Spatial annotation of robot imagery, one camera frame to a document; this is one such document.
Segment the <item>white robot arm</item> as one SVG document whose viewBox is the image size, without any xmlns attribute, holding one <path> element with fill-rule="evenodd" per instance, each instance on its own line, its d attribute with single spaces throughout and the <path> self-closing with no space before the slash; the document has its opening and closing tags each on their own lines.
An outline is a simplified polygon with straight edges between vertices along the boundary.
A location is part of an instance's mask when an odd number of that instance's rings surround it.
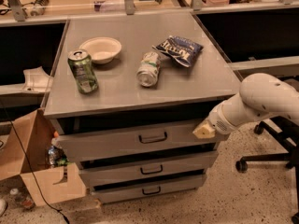
<svg viewBox="0 0 299 224">
<path fill-rule="evenodd" d="M 299 124 L 299 92 L 276 77 L 256 73 L 244 78 L 239 92 L 216 105 L 192 133 L 208 139 L 277 116 Z"/>
</svg>

